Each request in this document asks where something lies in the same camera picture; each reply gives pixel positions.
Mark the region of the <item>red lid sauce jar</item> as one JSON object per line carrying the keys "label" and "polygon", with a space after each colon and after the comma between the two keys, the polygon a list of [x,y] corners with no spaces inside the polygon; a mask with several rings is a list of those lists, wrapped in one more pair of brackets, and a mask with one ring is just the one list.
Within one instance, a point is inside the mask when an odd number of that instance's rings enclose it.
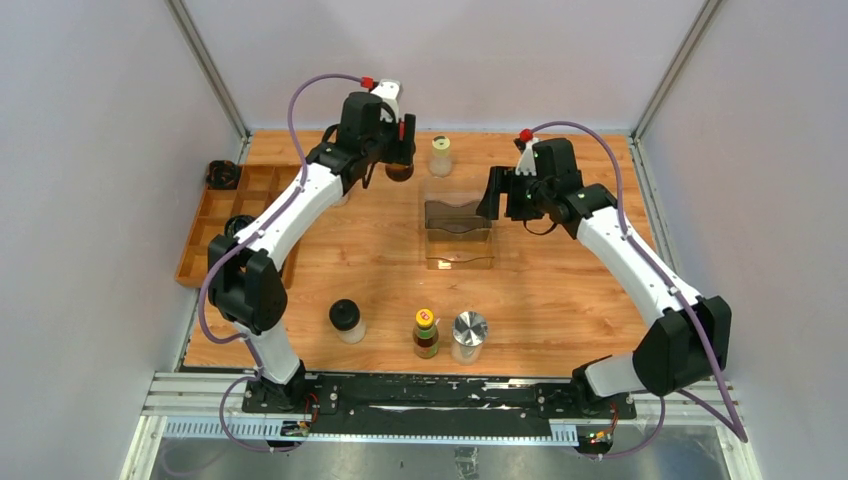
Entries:
{"label": "red lid sauce jar", "polygon": [[411,163],[385,163],[385,175],[393,182],[402,183],[410,180],[415,172],[415,164]]}

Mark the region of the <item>yellow lid spice bottle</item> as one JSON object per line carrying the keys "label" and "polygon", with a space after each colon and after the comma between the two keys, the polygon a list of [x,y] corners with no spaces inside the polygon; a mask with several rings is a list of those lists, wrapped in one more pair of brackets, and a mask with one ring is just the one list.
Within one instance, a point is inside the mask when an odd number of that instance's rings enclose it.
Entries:
{"label": "yellow lid spice bottle", "polygon": [[452,172],[451,141],[447,136],[438,135],[432,139],[428,169],[433,176],[438,178],[447,177]]}

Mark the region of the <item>clear plastic organizer bin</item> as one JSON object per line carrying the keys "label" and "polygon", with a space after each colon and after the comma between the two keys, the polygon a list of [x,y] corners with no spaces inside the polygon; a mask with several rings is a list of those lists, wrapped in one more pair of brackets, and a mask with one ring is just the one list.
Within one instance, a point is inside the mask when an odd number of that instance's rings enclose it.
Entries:
{"label": "clear plastic organizer bin", "polygon": [[495,266],[491,220],[477,214],[485,193],[478,177],[430,177],[421,186],[424,258],[433,271],[489,270]]}

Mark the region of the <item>silver lid blue bottle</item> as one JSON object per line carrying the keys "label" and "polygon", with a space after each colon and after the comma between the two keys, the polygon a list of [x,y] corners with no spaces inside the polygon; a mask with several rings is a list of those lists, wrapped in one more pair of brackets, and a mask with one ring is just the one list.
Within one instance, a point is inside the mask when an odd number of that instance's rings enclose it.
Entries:
{"label": "silver lid blue bottle", "polygon": [[350,192],[348,192],[348,193],[346,193],[346,194],[342,195],[342,196],[340,197],[340,199],[339,199],[339,200],[337,200],[337,201],[333,204],[333,206],[334,206],[334,207],[342,207],[342,206],[345,206],[345,205],[349,202],[350,197],[351,197],[351,193],[350,193]]}

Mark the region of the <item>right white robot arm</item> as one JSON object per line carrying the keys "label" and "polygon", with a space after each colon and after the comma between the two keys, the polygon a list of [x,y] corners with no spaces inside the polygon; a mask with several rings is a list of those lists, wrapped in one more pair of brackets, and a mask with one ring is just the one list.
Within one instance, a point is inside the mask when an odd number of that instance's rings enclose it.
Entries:
{"label": "right white robot arm", "polygon": [[521,222],[548,217],[605,265],[648,327],[632,352],[574,369],[575,411],[596,417],[618,394],[664,397],[724,370],[729,304],[679,279],[632,227],[618,199],[602,184],[584,183],[570,140],[524,132],[514,142],[517,166],[491,167],[477,214]]}

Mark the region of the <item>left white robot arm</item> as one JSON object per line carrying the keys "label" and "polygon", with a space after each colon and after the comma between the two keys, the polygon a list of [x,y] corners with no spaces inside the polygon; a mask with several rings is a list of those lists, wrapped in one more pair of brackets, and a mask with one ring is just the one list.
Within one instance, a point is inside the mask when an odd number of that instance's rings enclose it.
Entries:
{"label": "left white robot arm", "polygon": [[369,182],[376,164],[412,166],[416,118],[400,112],[399,97],[395,81],[349,94],[339,122],[309,151],[283,193],[234,237],[219,235],[208,246],[208,300],[254,358],[258,376],[249,386],[283,413],[298,411],[307,390],[305,365],[283,324],[285,261],[327,209],[356,183]]}

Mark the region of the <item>wooden compartment tray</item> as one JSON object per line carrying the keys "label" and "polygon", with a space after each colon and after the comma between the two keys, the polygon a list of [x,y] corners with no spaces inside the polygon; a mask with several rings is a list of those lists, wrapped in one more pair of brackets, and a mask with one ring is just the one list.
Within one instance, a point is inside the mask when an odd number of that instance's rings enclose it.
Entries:
{"label": "wooden compartment tray", "polygon": [[236,165],[213,161],[206,189],[176,269],[178,284],[198,289],[208,268],[208,245],[218,235],[232,237],[270,207],[294,180],[297,165]]}

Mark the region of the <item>silver lid glass jar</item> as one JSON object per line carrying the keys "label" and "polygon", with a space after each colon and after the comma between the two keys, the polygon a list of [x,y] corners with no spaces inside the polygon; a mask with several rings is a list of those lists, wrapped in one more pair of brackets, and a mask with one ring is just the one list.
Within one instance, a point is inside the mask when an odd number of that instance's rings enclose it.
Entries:
{"label": "silver lid glass jar", "polygon": [[485,317],[475,311],[464,311],[452,323],[452,358],[461,365],[477,361],[489,334]]}

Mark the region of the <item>yellow cap sauce bottle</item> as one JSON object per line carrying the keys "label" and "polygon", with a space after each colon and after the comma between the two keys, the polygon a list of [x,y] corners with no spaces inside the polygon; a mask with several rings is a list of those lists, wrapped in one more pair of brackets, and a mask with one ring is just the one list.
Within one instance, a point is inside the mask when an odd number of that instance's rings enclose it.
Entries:
{"label": "yellow cap sauce bottle", "polygon": [[415,353],[423,359],[434,357],[439,349],[437,318],[432,310],[422,308],[415,314],[412,334]]}

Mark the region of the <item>black lid spice bottle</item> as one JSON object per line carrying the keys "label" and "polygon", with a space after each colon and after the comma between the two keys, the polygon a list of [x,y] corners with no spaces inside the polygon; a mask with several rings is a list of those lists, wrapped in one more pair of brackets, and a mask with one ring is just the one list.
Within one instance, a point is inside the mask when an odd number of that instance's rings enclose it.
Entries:
{"label": "black lid spice bottle", "polygon": [[364,339],[366,324],[353,300],[340,299],[334,302],[329,309],[329,319],[342,342],[356,344]]}

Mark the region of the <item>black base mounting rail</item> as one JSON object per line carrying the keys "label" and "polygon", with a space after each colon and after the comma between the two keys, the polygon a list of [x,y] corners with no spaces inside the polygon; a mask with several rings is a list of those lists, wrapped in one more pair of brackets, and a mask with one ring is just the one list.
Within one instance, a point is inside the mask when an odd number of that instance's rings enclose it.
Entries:
{"label": "black base mounting rail", "polygon": [[241,409],[303,414],[317,434],[386,438],[542,439],[557,421],[609,427],[633,420],[627,395],[589,402],[568,379],[309,373],[289,398],[249,381]]}

